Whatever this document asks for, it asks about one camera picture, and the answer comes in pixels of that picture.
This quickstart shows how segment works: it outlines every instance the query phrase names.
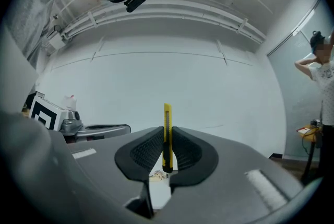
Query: white wall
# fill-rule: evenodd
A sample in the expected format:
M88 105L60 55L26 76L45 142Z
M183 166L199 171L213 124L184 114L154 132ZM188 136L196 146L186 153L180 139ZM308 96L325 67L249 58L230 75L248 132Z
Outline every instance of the white wall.
M284 134L285 139L287 126L283 97L267 54L291 33L292 29L299 24L316 1L317 0L291 0L285 10L271 26L267 34L267 40L255 53L259 61L258 64L263 78L266 78L266 83L263 85L263 94L264 97L268 97L270 100L269 110L263 121L275 127L275 130L272 131L275 136L281 137L282 134Z
M283 152L284 134L272 131L274 120L263 121L272 111L274 90L264 87L252 53L257 47L205 23L120 22L87 31L52 56L38 91L56 104L75 95L85 124L126 123L133 132L163 125L168 102L173 125L245 143L267 157Z

